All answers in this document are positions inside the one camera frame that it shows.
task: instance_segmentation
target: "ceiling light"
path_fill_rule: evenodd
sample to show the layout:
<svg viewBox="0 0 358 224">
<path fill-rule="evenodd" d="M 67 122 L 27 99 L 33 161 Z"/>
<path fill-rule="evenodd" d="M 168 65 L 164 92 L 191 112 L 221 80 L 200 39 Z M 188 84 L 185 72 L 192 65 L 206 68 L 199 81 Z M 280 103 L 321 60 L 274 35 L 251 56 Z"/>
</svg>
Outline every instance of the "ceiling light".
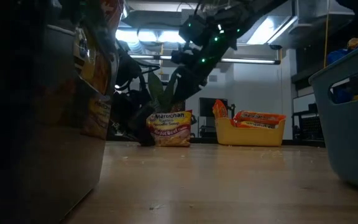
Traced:
<svg viewBox="0 0 358 224">
<path fill-rule="evenodd" d="M 171 56 L 168 55 L 129 55 L 133 59 L 155 59 L 155 60 L 171 60 Z M 205 58 L 200 60 L 202 63 L 206 62 Z M 275 60 L 264 60 L 264 59 L 251 59 L 251 58 L 222 58 L 220 62 L 223 63 L 255 63 L 255 64 L 265 64 L 265 65 L 274 65 L 276 64 Z"/>
<path fill-rule="evenodd" d="M 161 36 L 158 37 L 158 41 L 160 42 L 171 42 L 171 43 L 185 43 L 179 36 L 179 31 L 163 31 Z"/>
<path fill-rule="evenodd" d="M 128 16 L 128 11 L 125 6 L 124 6 L 124 10 L 122 10 L 122 15 L 123 15 L 122 19 L 125 19 Z"/>
<path fill-rule="evenodd" d="M 267 43 L 271 44 L 274 40 L 276 40 L 278 37 L 280 37 L 284 31 L 286 31 L 288 28 L 290 28 L 290 26 L 296 21 L 298 20 L 298 16 L 294 16 L 287 24 L 285 24 L 285 26 L 283 28 L 281 28 L 272 38 L 270 38 Z"/>
<path fill-rule="evenodd" d="M 163 56 L 163 55 L 161 55 L 160 59 L 162 59 L 162 60 L 171 60 L 171 56 Z"/>
<path fill-rule="evenodd" d="M 266 18 L 258 29 L 252 34 L 247 44 L 264 44 L 274 35 L 274 22 Z"/>
<path fill-rule="evenodd" d="M 244 58 L 222 58 L 221 62 L 226 63 L 262 63 L 262 64 L 275 64 L 274 60 L 261 60 L 261 59 L 244 59 Z"/>
<path fill-rule="evenodd" d="M 117 30 L 116 32 L 117 40 L 122 40 L 130 43 L 138 43 L 138 41 L 143 42 L 155 42 L 157 37 L 154 32 L 151 31 L 140 31 L 139 36 L 134 30 Z"/>
<path fill-rule="evenodd" d="M 153 55 L 130 55 L 133 59 L 153 59 Z"/>
</svg>

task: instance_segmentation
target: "yellow tray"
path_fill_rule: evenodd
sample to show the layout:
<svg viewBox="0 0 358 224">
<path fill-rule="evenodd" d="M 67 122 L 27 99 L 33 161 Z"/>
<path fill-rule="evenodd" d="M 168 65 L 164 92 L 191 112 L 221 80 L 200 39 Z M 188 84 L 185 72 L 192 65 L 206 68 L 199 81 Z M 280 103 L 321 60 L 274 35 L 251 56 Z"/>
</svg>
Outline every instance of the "yellow tray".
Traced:
<svg viewBox="0 0 358 224">
<path fill-rule="evenodd" d="M 232 146 L 281 146 L 285 120 L 280 121 L 278 128 L 235 128 L 229 118 L 215 120 L 218 143 Z"/>
</svg>

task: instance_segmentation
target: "wooden floor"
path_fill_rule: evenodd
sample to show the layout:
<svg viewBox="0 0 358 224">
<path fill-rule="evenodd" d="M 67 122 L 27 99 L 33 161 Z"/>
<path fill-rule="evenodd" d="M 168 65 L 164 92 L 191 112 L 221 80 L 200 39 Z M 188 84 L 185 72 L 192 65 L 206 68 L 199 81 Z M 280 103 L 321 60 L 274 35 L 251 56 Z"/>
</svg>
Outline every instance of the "wooden floor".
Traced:
<svg viewBox="0 0 358 224">
<path fill-rule="evenodd" d="M 110 142 L 68 224 L 358 223 L 358 189 L 316 147 Z"/>
</svg>

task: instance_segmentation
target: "blue plastic bin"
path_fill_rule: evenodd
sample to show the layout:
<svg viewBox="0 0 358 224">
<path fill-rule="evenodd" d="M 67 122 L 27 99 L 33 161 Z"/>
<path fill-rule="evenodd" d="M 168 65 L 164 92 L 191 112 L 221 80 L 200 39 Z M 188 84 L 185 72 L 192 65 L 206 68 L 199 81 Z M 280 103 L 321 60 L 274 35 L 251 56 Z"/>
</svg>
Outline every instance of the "blue plastic bin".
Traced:
<svg viewBox="0 0 358 224">
<path fill-rule="evenodd" d="M 358 74 L 358 49 L 310 77 L 331 167 L 338 176 L 358 185 L 358 101 L 334 104 L 333 84 Z"/>
</svg>

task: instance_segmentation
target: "instant noodle package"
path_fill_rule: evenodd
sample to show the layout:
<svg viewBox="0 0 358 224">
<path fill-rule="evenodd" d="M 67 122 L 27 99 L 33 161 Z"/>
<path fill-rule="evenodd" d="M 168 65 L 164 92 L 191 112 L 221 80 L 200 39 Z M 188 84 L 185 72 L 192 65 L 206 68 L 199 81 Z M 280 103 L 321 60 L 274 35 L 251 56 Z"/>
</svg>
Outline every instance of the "instant noodle package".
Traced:
<svg viewBox="0 0 358 224">
<path fill-rule="evenodd" d="M 156 113 L 147 118 L 147 126 L 156 146 L 190 146 L 191 111 Z"/>
<path fill-rule="evenodd" d="M 253 111 L 240 111 L 234 120 L 239 128 L 275 128 L 275 125 L 285 119 L 285 115 L 259 113 Z"/>
</svg>

